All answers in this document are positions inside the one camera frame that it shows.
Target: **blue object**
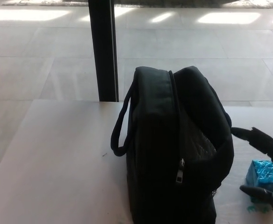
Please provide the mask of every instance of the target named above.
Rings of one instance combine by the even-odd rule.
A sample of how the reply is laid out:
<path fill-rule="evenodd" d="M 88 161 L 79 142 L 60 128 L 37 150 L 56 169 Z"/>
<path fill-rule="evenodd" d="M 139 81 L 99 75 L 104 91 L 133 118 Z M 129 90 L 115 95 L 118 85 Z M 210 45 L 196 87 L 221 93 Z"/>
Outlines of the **blue object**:
<path fill-rule="evenodd" d="M 273 191 L 273 163 L 265 160 L 253 160 L 245 179 L 249 186 Z"/>

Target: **table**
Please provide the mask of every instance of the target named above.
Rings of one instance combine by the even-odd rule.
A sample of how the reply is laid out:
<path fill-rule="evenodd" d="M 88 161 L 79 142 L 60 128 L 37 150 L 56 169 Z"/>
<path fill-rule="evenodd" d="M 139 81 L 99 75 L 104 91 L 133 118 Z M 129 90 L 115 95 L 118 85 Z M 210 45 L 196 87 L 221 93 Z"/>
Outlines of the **table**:
<path fill-rule="evenodd" d="M 109 146 L 121 106 L 35 100 L 0 164 L 0 224 L 132 224 L 125 157 Z M 226 110 L 234 126 L 273 136 L 273 108 Z M 273 212 L 238 189 L 251 160 L 266 156 L 234 140 L 232 170 L 215 196 L 217 224 L 273 224 Z"/>

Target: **bag strap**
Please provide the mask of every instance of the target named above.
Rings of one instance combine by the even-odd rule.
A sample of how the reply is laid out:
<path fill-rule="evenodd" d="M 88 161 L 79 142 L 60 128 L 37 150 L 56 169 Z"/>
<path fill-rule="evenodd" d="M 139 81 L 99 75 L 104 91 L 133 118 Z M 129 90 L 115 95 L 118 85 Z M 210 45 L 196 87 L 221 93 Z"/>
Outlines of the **bag strap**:
<path fill-rule="evenodd" d="M 118 117 L 116 125 L 113 129 L 112 137 L 110 140 L 110 147 L 112 148 L 112 150 L 114 151 L 114 154 L 116 156 L 123 156 L 127 153 L 129 143 L 130 143 L 132 136 L 134 135 L 134 132 L 136 129 L 136 122 L 134 122 L 132 124 L 132 128 L 130 130 L 128 130 L 128 133 L 127 133 L 127 136 L 126 136 L 123 146 L 119 147 L 119 138 L 120 138 L 120 133 L 121 133 L 121 129 L 122 129 L 124 116 L 127 111 L 127 108 L 129 105 L 129 100 L 131 99 L 133 90 L 135 89 L 135 85 L 136 85 L 136 79 L 133 80 L 133 82 L 127 92 L 127 95 L 124 99 L 123 107 L 119 113 L 119 117 Z"/>

